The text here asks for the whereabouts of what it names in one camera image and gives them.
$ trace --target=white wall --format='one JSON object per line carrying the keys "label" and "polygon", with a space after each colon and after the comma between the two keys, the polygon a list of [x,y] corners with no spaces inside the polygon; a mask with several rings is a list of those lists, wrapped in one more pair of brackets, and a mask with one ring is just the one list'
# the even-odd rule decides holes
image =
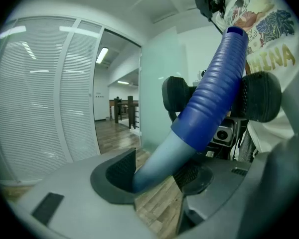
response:
{"label": "white wall", "polygon": [[213,25],[178,34],[178,40],[186,51],[189,86],[198,80],[200,70],[207,69],[221,38],[222,35]]}
{"label": "white wall", "polygon": [[79,17],[143,45],[151,35],[152,23],[137,8],[127,8],[122,0],[23,0],[8,20],[46,15]]}
{"label": "white wall", "polygon": [[94,120],[104,120],[110,116],[108,81],[107,69],[96,66],[93,84]]}
{"label": "white wall", "polygon": [[198,9],[192,9],[167,17],[155,23],[153,26],[152,36],[156,36],[174,26],[176,26],[177,33],[182,33],[210,25],[212,25],[212,23],[208,22],[207,18],[201,15]]}
{"label": "white wall", "polygon": [[129,86],[116,86],[111,85],[110,87],[110,100],[119,97],[122,100],[127,100],[128,96],[133,96],[133,100],[139,100],[139,89]]}
{"label": "white wall", "polygon": [[109,67],[109,84],[119,80],[139,67],[141,49],[128,43]]}

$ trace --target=black slot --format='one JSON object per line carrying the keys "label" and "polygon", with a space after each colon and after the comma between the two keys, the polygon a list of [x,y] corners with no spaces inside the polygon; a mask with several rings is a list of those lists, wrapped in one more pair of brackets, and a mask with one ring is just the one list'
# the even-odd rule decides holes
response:
{"label": "black slot", "polygon": [[32,216],[34,216],[42,224],[48,225],[63,198],[64,196],[62,195],[51,192],[48,193],[41,203],[35,208]]}
{"label": "black slot", "polygon": [[240,168],[234,168],[231,170],[232,173],[239,174],[241,176],[246,176],[247,172],[246,170],[240,169]]}

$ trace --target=camera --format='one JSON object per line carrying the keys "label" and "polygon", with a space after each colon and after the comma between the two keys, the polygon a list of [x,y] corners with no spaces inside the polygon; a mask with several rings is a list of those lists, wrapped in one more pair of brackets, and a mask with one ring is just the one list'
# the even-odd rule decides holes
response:
{"label": "camera", "polygon": [[212,142],[220,145],[230,145],[234,138],[234,121],[231,119],[224,119],[222,124],[218,127]]}

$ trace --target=wooden floor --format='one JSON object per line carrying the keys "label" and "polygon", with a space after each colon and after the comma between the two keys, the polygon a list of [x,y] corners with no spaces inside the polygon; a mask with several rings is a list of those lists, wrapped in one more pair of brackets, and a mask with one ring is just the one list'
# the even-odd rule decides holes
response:
{"label": "wooden floor", "polygon": [[[129,128],[114,121],[95,122],[96,134],[101,154],[120,148],[136,148],[136,167],[139,169],[150,153],[140,147],[138,136],[130,133]],[[182,194],[172,177],[154,189],[136,198],[138,216],[160,239],[175,236],[180,214]]]}

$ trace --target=doorway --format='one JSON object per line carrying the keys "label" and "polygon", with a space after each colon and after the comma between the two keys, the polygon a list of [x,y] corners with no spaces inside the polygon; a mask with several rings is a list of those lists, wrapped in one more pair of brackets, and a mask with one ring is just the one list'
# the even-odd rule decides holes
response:
{"label": "doorway", "polygon": [[140,145],[140,46],[109,30],[104,31],[95,64],[93,110],[100,153]]}

